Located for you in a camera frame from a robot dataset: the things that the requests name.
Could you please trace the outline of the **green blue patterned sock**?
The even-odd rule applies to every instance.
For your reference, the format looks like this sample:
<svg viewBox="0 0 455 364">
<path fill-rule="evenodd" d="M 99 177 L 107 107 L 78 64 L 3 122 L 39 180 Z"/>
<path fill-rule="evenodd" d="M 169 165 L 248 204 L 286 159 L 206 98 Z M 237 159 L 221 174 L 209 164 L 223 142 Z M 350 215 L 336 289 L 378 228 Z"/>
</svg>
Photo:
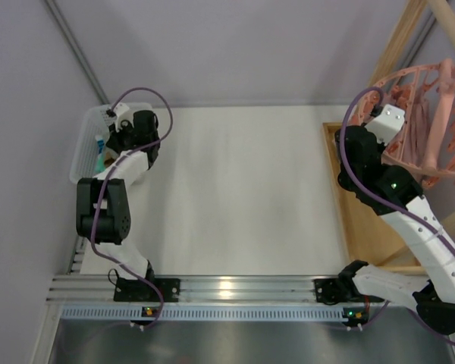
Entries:
<svg viewBox="0 0 455 364">
<path fill-rule="evenodd" d="M 96 144 L 98 146 L 98 154 L 96 156 L 96 164 L 95 164 L 95 173 L 99 174 L 105 170 L 105 162 L 104 162 L 104 148 L 105 148 L 105 141 L 101 135 L 95 135 Z"/>
</svg>

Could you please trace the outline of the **pink round clip hanger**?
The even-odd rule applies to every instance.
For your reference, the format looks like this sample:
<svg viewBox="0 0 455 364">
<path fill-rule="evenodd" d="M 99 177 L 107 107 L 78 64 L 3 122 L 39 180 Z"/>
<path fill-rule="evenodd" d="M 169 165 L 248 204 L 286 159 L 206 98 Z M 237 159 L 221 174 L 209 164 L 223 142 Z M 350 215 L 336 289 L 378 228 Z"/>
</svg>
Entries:
<svg viewBox="0 0 455 364">
<path fill-rule="evenodd" d="M 423 64 L 395 71 L 375 83 L 389 89 L 363 96 L 351 125 L 371 125 L 377 102 L 403 111 L 405 121 L 392 120 L 397 134 L 387 143 L 383 161 L 409 170 L 425 189 L 450 179 L 455 185 L 455 61 Z"/>
</svg>

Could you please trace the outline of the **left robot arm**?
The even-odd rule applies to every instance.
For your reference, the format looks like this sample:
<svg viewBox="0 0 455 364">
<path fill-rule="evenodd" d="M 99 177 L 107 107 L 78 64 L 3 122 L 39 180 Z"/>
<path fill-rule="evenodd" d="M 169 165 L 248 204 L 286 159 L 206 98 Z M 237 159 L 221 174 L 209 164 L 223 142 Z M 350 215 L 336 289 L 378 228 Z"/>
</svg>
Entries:
<svg viewBox="0 0 455 364">
<path fill-rule="evenodd" d="M 116 288 L 131 302 L 163 301 L 149 260 L 129 238 L 129 188 L 153 166 L 160 138 L 151 110 L 115 112 L 106 146 L 118 157 L 103 172 L 77 182 L 76 229 L 93 252 L 117 266 Z"/>
</svg>

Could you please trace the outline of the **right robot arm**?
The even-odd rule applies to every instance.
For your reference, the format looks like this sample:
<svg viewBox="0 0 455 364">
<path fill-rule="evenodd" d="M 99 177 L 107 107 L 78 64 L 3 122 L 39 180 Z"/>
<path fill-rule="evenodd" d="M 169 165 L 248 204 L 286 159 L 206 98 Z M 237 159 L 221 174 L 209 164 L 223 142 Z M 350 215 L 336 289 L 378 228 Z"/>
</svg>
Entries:
<svg viewBox="0 0 455 364">
<path fill-rule="evenodd" d="M 455 333 L 455 243 L 409 171 L 382 162 L 382 143 L 362 126 L 339 129 L 339 185 L 390 226 L 425 269 L 426 278 L 356 260 L 340 274 L 353 295 L 389 300 L 416 313 L 439 334 Z"/>
</svg>

